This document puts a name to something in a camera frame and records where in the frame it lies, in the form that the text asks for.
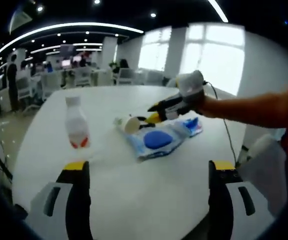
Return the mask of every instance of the plastic bottle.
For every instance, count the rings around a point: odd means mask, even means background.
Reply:
[[[79,96],[66,97],[65,126],[70,144],[75,149],[88,148],[90,146],[90,132],[88,122],[81,109]]]

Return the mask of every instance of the blue package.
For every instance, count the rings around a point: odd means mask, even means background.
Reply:
[[[151,131],[144,136],[144,144],[149,149],[159,149],[169,145],[173,138],[163,131]]]
[[[180,121],[183,126],[189,129],[190,131],[190,138],[196,136],[197,134],[201,133],[203,131],[202,124],[199,121],[198,117],[195,117],[193,119],[188,119],[185,121]]]
[[[155,142],[151,139],[150,143],[147,143],[146,140],[145,143],[145,137],[153,137],[152,134],[159,139]],[[124,133],[124,135],[133,146],[136,157],[141,160],[147,160],[169,155],[180,146],[185,139],[190,137],[191,132],[182,122],[174,122],[157,127],[145,127],[134,134]]]

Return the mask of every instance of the bright window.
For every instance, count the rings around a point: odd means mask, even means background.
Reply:
[[[217,89],[237,95],[244,67],[245,31],[228,24],[191,24],[186,31],[180,74],[200,70]]]
[[[243,28],[223,25],[206,27],[206,40],[235,46],[244,46],[245,32]]]
[[[186,34],[186,39],[188,40],[202,40],[204,34],[204,25],[190,25]]]
[[[201,59],[202,45],[199,43],[188,43],[184,47],[184,54],[181,61],[180,73],[192,73],[198,69]]]
[[[139,68],[164,71],[171,33],[172,28],[165,27],[145,34],[139,55]]]
[[[235,47],[207,43],[199,70],[212,85],[236,96],[244,66],[244,51]]]

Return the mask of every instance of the paper cup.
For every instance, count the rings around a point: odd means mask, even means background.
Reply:
[[[141,122],[137,117],[126,116],[115,118],[114,124],[124,133],[134,134],[140,129]]]

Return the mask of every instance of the white round table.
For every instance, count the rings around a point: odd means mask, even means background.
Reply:
[[[104,86],[60,90],[44,103],[21,144],[13,172],[13,203],[31,200],[63,167],[89,161],[90,227],[95,239],[179,240],[208,213],[210,160],[234,162],[223,120],[199,116],[203,132],[172,154],[140,162],[115,129],[116,116],[146,116],[154,103],[178,92],[159,86]],[[65,96],[81,96],[91,147],[70,146]],[[184,118],[196,116],[190,112]],[[239,155],[245,124],[227,121]]]

